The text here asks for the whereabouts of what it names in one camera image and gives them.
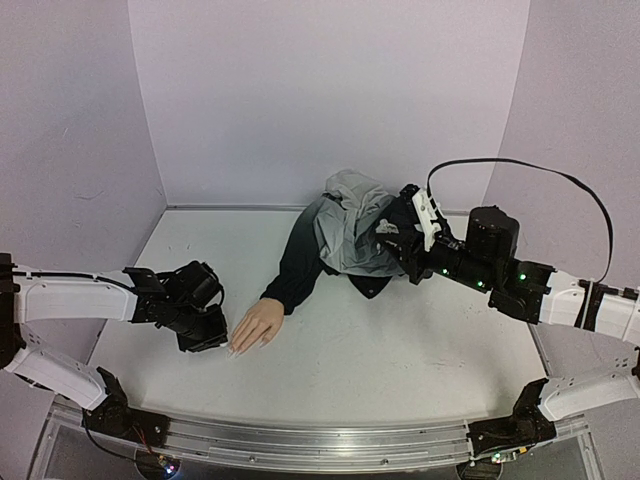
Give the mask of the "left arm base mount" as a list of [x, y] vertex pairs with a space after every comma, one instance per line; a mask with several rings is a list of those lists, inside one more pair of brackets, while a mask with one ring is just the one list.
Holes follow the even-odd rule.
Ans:
[[[166, 444], [170, 418], [132, 408], [119, 380], [102, 367], [97, 368], [97, 373], [104, 382], [106, 398], [95, 408], [82, 411], [82, 427], [89, 440], [104, 453], [130, 461], [145, 479], [172, 479], [180, 462], [157, 451]], [[129, 458], [99, 444], [93, 433], [135, 442], [141, 449]]]

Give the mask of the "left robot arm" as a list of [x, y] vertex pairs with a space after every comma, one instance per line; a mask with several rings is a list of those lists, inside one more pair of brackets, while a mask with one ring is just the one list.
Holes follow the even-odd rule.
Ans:
[[127, 267], [110, 274], [45, 271], [1, 256], [1, 367], [61, 395], [85, 410], [116, 437], [131, 433], [133, 411], [116, 377], [53, 349], [30, 324], [105, 320], [152, 324], [175, 333], [182, 352], [223, 346], [228, 327], [225, 291], [205, 262], [192, 261], [156, 273]]

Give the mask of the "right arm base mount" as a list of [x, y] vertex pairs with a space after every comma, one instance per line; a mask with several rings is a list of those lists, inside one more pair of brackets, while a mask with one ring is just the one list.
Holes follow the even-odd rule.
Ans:
[[548, 382], [543, 378], [527, 384], [510, 415], [470, 423], [466, 434], [471, 445], [470, 459], [481, 460], [555, 439], [554, 422], [540, 410], [541, 392]]

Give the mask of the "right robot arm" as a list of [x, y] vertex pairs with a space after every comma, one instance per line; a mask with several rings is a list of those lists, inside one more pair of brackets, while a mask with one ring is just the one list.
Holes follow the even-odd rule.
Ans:
[[[412, 284], [437, 274], [488, 295], [489, 307], [509, 318], [639, 344], [638, 290], [517, 259], [519, 223], [496, 206], [472, 209], [458, 239], [427, 192], [407, 185], [381, 214], [375, 234]], [[579, 376], [530, 383], [512, 416], [551, 423], [638, 397], [639, 368], [618, 359]]]

